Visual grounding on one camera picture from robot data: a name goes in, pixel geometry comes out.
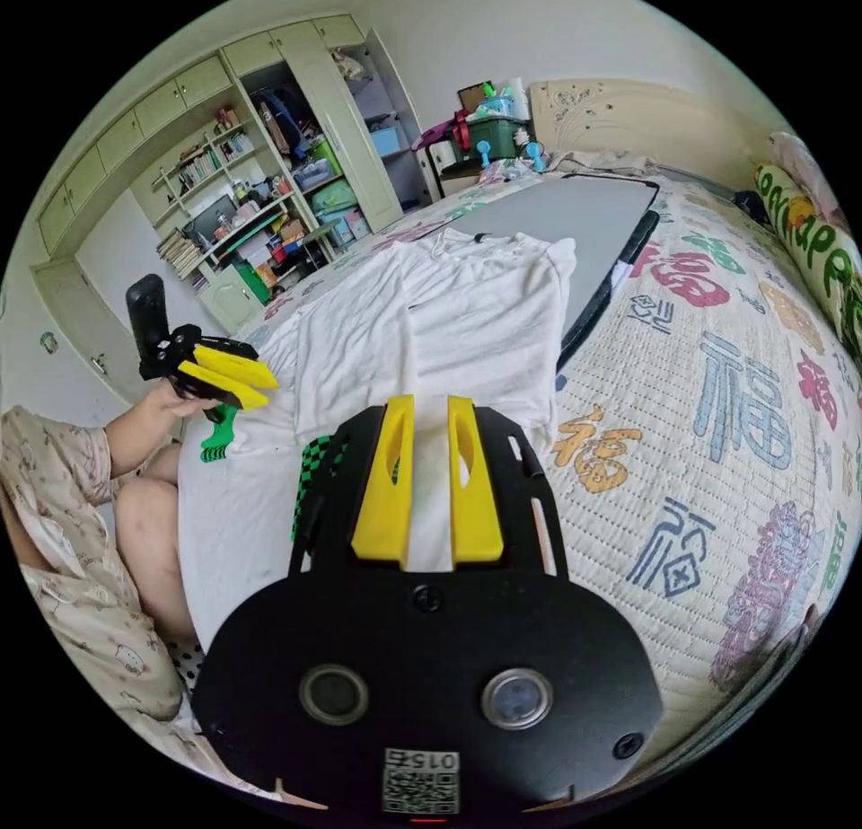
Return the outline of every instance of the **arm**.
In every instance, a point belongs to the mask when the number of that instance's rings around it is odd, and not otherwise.
[[[177,419],[197,410],[209,410],[218,403],[180,398],[167,380],[160,381],[142,401],[105,428],[110,477],[116,479],[140,466],[162,444]]]

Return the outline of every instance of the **leg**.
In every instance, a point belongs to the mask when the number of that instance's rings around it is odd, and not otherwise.
[[[166,481],[176,487],[180,467],[180,444],[171,443],[159,449],[141,472],[141,478]]]
[[[120,489],[116,505],[119,555],[135,581],[141,607],[165,638],[195,629],[186,604],[177,540],[177,489],[142,476]]]

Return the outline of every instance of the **qr code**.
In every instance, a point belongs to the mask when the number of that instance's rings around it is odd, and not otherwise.
[[[442,765],[435,760],[441,756],[454,760],[445,760],[446,765]],[[393,814],[457,814],[457,766],[456,755],[390,751],[383,768],[383,810]]]

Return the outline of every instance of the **screw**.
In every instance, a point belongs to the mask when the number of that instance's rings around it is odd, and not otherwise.
[[[617,760],[628,760],[640,751],[644,744],[642,733],[627,733],[613,747],[613,756]]]
[[[433,613],[439,611],[443,605],[443,596],[440,594],[440,590],[423,584],[413,590],[413,604],[422,613]]]

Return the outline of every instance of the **green basket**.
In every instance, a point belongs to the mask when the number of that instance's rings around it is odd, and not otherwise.
[[[481,153],[476,149],[476,144],[480,140],[487,140],[491,144],[488,159],[492,162],[500,158],[517,158],[518,147],[515,146],[515,132],[519,128],[527,128],[529,131],[529,125],[529,122],[522,119],[510,119],[509,117],[475,119],[468,122],[470,149],[467,152],[458,146],[454,133],[449,132],[448,138],[455,152],[455,161],[466,162],[471,158],[481,158]]]

